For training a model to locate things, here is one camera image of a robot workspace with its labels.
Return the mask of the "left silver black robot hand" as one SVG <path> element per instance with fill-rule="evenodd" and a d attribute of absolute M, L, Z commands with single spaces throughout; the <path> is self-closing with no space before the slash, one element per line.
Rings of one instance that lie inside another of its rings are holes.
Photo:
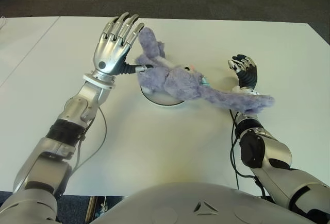
<path fill-rule="evenodd" d="M 153 67 L 150 64 L 130 65 L 125 62 L 127 54 L 144 28 L 144 24 L 140 23 L 132 29 L 138 18 L 138 14 L 130 15 L 125 12 L 106 23 L 93 56 L 98 72 L 116 76 L 144 72 Z"/>

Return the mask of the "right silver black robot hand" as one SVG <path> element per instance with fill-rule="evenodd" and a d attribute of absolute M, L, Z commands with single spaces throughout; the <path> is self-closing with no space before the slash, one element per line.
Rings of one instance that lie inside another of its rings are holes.
<path fill-rule="evenodd" d="M 228 66 L 236 73 L 240 88 L 255 89 L 258 75 L 257 66 L 252 58 L 238 54 L 228 60 Z"/>

